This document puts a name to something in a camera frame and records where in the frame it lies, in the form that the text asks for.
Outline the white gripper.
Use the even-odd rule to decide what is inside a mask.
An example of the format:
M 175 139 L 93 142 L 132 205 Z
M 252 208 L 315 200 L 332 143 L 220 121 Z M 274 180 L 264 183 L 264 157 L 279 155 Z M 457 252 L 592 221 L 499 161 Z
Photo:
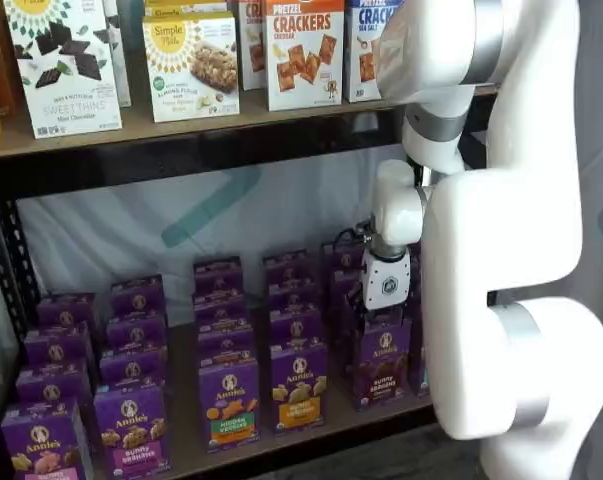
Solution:
M 379 310 L 403 303 L 410 290 L 410 255 L 381 259 L 365 252 L 361 282 L 357 281 L 345 294 L 345 323 L 350 329 L 361 329 L 368 310 Z

